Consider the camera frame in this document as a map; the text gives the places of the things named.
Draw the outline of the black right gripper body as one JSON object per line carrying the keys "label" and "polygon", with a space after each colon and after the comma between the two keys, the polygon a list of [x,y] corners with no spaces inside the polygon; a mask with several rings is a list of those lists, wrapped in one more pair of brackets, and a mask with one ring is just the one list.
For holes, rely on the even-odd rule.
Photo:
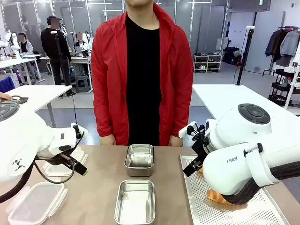
{"label": "black right gripper body", "polygon": [[209,139],[204,137],[203,134],[196,134],[192,140],[195,141],[192,145],[192,149],[198,155],[197,159],[204,160],[209,154],[209,150],[207,148],[210,143]]}

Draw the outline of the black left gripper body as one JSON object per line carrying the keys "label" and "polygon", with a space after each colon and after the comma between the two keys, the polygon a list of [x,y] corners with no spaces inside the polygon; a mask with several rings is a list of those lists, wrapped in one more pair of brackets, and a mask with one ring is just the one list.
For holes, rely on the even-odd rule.
{"label": "black left gripper body", "polygon": [[75,159],[70,155],[60,154],[62,164],[65,166],[75,166]]}

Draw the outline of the person's left hand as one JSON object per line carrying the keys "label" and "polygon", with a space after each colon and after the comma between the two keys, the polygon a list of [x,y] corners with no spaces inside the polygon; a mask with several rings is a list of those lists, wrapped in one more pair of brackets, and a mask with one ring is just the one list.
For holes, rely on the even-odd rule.
{"label": "person's left hand", "polygon": [[183,138],[170,136],[168,146],[170,147],[182,147],[183,146]]}

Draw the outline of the person's right hand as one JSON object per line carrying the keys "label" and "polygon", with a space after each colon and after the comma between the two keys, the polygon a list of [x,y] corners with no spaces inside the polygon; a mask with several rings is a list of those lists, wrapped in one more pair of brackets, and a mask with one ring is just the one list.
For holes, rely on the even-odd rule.
{"label": "person's right hand", "polygon": [[99,138],[100,145],[116,145],[115,137],[111,134]]}

